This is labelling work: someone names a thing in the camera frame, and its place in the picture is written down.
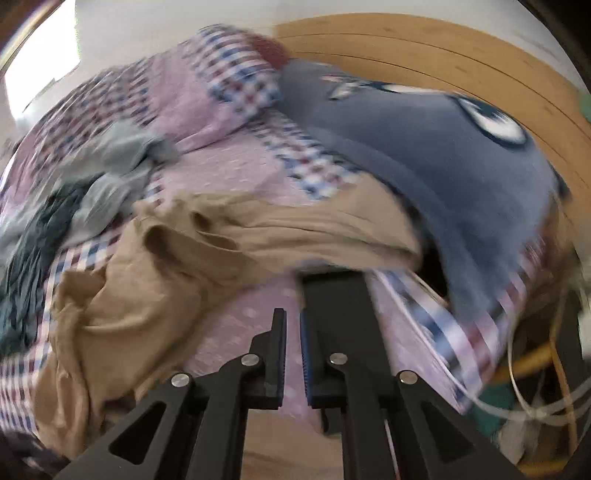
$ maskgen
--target white wall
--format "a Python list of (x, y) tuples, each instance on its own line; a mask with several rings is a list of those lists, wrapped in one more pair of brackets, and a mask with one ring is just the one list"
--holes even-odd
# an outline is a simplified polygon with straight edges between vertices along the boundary
[[(297, 18), (343, 12), (399, 12), (467, 25), (509, 41), (584, 88), (552, 37), (517, 0), (77, 0), (80, 65), (36, 99), (31, 126), (80, 82), (114, 64), (165, 50), (205, 25), (225, 22), (271, 33)], [(14, 126), (0, 95), (0, 142)]]

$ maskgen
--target bed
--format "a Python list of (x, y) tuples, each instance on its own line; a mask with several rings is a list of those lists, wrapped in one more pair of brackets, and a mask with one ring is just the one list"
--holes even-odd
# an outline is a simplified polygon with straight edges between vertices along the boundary
[[(229, 34), (240, 35), (234, 30)], [(259, 115), (279, 95), (268, 65), (275, 66), (275, 62), (280, 65), (282, 52), (278, 46), (258, 37), (248, 38), (249, 46), (263, 60), (257, 58), (254, 70), (242, 77), (236, 73), (239, 69), (225, 70), (222, 76), (226, 74), (231, 80), (248, 79), (246, 87), (233, 89), (220, 88), (220, 74), (216, 70), (219, 64), (215, 68), (209, 65), (209, 70), (204, 67), (208, 64), (204, 63), (203, 49), (199, 50), (191, 41), (178, 47), (182, 52), (179, 58), (190, 59), (194, 69), (201, 69), (199, 73), (207, 80), (209, 93), (231, 105), (233, 114), (213, 112), (217, 120), (224, 120), (216, 123), (217, 133), (206, 139), (192, 137), (191, 146), (178, 164), (152, 176), (145, 192), (147, 200), (167, 203), (178, 189), (193, 192), (238, 189), (265, 191), (273, 201), (300, 205), (329, 197), (339, 185), (355, 181), (354, 168), (335, 159), (288, 118), (274, 111)], [(591, 193), (583, 180), (588, 168), (584, 160), (591, 152), (591, 128), (578, 113), (574, 87), (525, 52), (466, 27), (389, 14), (334, 15), (291, 22), (277, 27), (277, 38), (297, 57), (335, 64), (360, 77), (460, 92), (500, 107), (526, 127), (565, 179), (574, 199), (568, 211), (569, 219), (576, 222), (586, 212)], [(219, 54), (223, 48), (224, 45), (217, 45), (209, 53)], [(170, 54), (108, 70), (82, 84), (41, 120), (25, 137), (10, 170), (5, 173), (0, 220), (26, 197), (39, 175), (51, 171), (65, 154), (100, 134), (113, 119), (131, 118), (138, 125), (160, 128), (169, 135), (185, 127), (183, 118), (169, 119), (166, 125), (159, 120), (172, 100), (170, 92), (169, 97), (160, 96), (159, 103), (151, 99), (158, 79), (151, 76), (150, 69), (158, 62), (161, 63), (158, 71), (166, 76), (167, 68), (173, 64)], [(183, 76), (172, 75), (160, 81), (172, 82), (181, 89), (186, 87)], [(76, 118), (83, 115), (90, 118), (78, 123)], [(167, 125), (173, 125), (173, 129), (167, 130)], [(66, 130), (75, 133), (64, 135)], [(201, 132), (204, 130), (207, 129), (202, 125)], [(186, 131), (182, 139), (195, 133)], [(212, 163), (216, 164), (215, 173), (209, 171)], [(200, 178), (193, 181), (197, 173)], [(32, 411), (35, 383), (51, 349), (50, 306), (54, 289), (64, 270), (103, 265), (116, 250), (123, 226), (121, 221), (115, 222), (97, 238), (59, 252), (46, 281), (45, 308), (39, 319), (36, 343), (27, 353), (5, 358), (0, 364), (0, 427), (9, 441), (18, 445), (15, 449), (31, 466), (54, 472), (61, 465), (60, 459), (44, 452), (36, 440)], [(534, 279), (543, 256), (543, 241), (532, 242), (524, 249), (522, 273), (527, 274), (528, 281)], [(468, 399), (433, 360), (433, 350), (425, 346), (416, 327), (428, 331), (432, 347), (449, 370), (468, 391), (477, 394), (493, 374), (504, 352), (510, 325), (525, 301), (522, 284), (499, 299), (501, 308), (487, 325), (493, 340), (487, 343), (482, 335), (474, 341), (445, 303), (438, 301), (438, 296), (414, 275), (390, 273), (387, 280), (390, 288), (377, 276), (368, 277), (392, 370), (417, 371), (450, 404), (465, 410)], [(205, 322), (202, 345), (184, 368), (194, 375), (207, 374), (245, 352), (252, 335), (270, 325), (271, 316), (267, 312), (272, 307), (283, 307), (288, 318), (298, 318), (297, 290), (293, 278), (286, 275), (237, 298)], [(398, 294), (398, 301), (392, 297), (392, 290)], [(401, 309), (411, 315), (424, 311), (429, 315), (425, 318), (415, 313), (417, 325), (411, 326)], [(310, 438), (310, 432), (317, 429), (317, 419), (306, 409), (297, 322), (292, 322), (289, 328), (286, 402), (281, 413), (285, 421), (299, 420), (297, 428), (303, 429), (302, 438)], [(326, 439), (314, 438), (314, 442), (324, 442), (323, 447), (332, 454), (318, 459), (311, 468), (325, 476), (335, 473), (338, 448)], [(253, 442), (252, 452), (261, 455), (249, 460), (255, 468), (257, 461), (271, 454), (265, 451), (268, 446)]]

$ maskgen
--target blue blanket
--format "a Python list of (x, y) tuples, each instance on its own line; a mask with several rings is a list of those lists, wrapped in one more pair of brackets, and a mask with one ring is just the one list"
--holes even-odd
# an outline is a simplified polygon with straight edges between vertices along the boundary
[(376, 88), (305, 60), (285, 67), (280, 88), (281, 112), (418, 210), (458, 320), (486, 314), (557, 188), (555, 172), (527, 132), (476, 99)]

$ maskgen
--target wooden headboard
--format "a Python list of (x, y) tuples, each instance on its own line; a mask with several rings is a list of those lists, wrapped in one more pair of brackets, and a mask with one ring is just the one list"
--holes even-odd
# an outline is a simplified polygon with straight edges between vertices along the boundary
[(354, 75), (463, 92), (525, 126), (574, 202), (571, 221), (591, 210), (591, 125), (579, 92), (549, 65), (496, 37), (461, 25), (398, 14), (344, 14), (281, 24), (276, 36), (295, 56)]

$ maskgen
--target tan garment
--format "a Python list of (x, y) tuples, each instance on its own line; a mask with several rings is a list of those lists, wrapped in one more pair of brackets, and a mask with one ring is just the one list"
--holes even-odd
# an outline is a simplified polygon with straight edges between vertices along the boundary
[(189, 358), (199, 320), (239, 290), (310, 262), (418, 261), (406, 215), (369, 176), (311, 206), (199, 194), (136, 210), (106, 267), (65, 272), (52, 305), (53, 352), (33, 407), (43, 443), (69, 458), (103, 433), (114, 401), (139, 400)]

